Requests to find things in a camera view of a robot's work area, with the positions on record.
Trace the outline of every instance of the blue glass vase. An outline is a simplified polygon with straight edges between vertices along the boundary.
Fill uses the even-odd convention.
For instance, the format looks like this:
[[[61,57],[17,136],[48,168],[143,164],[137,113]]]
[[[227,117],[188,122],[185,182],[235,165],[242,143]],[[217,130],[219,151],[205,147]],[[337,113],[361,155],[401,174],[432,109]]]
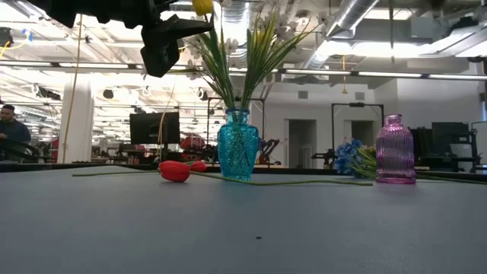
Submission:
[[[250,180],[259,151],[259,130],[247,125],[249,110],[230,108],[218,131],[218,160],[224,177]]]

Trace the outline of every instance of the man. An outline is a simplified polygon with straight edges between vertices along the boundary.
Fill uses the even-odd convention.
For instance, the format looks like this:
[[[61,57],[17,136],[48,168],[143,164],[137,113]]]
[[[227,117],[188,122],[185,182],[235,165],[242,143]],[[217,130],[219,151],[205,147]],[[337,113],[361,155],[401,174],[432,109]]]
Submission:
[[[29,143],[30,132],[29,129],[21,122],[17,121],[15,116],[15,107],[12,105],[4,105],[2,111],[0,111],[2,120],[0,120],[0,142],[5,139]],[[9,148],[13,148],[20,153],[24,153],[25,148],[15,145],[9,145]],[[14,155],[6,155],[8,160],[21,161],[19,157]]]

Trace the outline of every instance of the purple ribbed vase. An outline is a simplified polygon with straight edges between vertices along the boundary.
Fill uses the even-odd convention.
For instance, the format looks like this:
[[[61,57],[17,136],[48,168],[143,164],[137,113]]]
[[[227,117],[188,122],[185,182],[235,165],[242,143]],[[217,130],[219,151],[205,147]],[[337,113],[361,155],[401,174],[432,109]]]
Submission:
[[[401,125],[402,117],[400,114],[388,115],[386,126],[377,136],[378,183],[416,183],[412,135]]]

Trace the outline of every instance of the black monitor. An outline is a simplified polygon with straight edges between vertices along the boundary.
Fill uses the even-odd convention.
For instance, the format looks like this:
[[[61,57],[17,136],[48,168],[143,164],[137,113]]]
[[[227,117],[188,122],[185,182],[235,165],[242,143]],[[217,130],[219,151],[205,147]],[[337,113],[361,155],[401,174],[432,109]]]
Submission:
[[[159,125],[162,113],[130,114],[130,143],[159,145]],[[162,144],[180,143],[180,114],[166,113],[162,128]]]
[[[434,150],[440,155],[451,153],[451,144],[469,142],[469,123],[432,123]]]

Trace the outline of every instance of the gray table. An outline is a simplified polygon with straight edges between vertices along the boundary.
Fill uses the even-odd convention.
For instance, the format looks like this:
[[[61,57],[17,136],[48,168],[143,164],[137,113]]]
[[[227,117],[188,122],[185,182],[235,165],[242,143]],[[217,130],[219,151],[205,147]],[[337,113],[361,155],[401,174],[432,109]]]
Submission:
[[[118,170],[0,174],[0,273],[487,273],[487,186],[71,177]]]

